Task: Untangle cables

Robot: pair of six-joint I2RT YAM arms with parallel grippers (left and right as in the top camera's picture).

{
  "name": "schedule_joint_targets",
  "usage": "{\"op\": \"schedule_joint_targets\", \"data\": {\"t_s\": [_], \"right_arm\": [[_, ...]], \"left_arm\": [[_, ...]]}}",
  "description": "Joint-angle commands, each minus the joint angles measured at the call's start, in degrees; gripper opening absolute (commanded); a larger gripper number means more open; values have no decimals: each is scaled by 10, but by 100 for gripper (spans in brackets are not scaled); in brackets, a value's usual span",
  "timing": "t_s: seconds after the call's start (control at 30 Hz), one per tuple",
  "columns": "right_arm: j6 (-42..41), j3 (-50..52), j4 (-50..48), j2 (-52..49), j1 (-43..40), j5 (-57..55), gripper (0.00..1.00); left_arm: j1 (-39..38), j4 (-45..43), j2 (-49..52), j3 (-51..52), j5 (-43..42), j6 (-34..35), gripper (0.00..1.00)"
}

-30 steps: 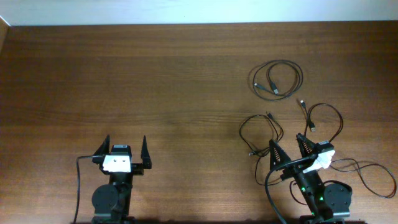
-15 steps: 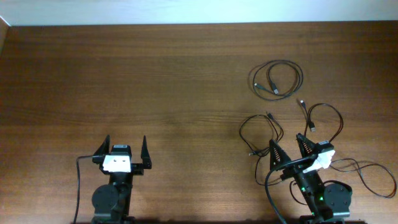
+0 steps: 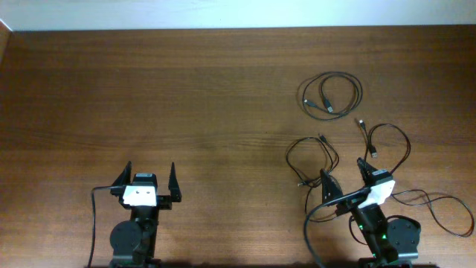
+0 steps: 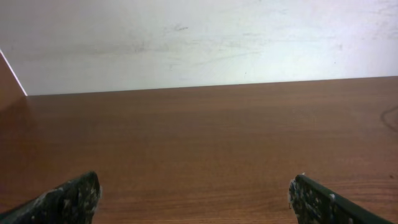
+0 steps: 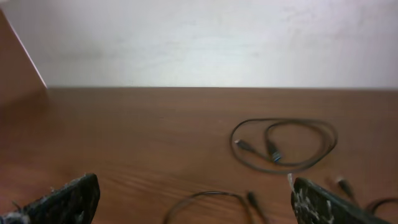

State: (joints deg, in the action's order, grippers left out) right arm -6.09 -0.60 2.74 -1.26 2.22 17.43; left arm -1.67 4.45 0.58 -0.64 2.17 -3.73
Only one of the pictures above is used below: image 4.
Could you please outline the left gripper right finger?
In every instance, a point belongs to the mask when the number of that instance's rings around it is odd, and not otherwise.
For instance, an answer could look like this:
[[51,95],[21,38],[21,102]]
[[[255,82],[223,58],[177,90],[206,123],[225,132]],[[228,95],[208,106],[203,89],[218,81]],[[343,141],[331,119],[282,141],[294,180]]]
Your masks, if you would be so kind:
[[390,224],[303,174],[290,181],[288,201],[299,224]]

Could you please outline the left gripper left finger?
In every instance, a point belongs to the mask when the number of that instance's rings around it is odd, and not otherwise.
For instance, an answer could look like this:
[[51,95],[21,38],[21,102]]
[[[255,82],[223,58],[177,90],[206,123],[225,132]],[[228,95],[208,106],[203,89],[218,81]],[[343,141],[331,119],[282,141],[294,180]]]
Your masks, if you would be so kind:
[[90,171],[2,213],[1,223],[91,224],[100,198],[98,176]]

